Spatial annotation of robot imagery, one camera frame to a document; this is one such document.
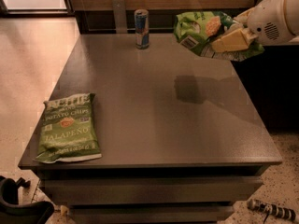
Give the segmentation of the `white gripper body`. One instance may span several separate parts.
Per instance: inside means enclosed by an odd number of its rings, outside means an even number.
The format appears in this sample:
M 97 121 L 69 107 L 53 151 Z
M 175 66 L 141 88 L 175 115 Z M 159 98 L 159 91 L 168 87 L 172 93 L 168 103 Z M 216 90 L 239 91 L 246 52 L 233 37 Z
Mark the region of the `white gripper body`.
M 265 46 L 294 39 L 294 0 L 263 0 L 249 14 L 247 25 Z

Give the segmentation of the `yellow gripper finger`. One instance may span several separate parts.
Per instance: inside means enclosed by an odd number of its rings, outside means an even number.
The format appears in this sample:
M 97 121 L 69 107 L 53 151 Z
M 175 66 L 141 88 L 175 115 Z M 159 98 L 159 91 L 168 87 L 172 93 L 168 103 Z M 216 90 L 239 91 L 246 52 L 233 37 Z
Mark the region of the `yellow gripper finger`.
M 239 28 L 218 37 L 211 43 L 215 52 L 240 51 L 249 48 L 249 45 L 257 38 L 249 28 Z
M 244 12 L 238 14 L 237 16 L 234 17 L 234 20 L 239 22 L 239 23 L 242 23 L 243 25 L 246 25 L 247 24 L 247 20 L 248 20 L 248 17 L 249 17 L 249 14 L 254 10 L 254 8 L 249 8 L 247 10 L 245 10 Z

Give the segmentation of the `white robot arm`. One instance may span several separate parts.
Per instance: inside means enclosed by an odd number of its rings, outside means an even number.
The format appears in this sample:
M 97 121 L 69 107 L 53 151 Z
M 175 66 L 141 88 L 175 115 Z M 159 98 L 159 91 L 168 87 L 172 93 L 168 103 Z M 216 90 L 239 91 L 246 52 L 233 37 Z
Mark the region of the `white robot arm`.
M 238 27 L 218 36 L 215 52 L 245 50 L 254 41 L 277 45 L 299 36 L 299 0 L 263 0 L 235 17 Z

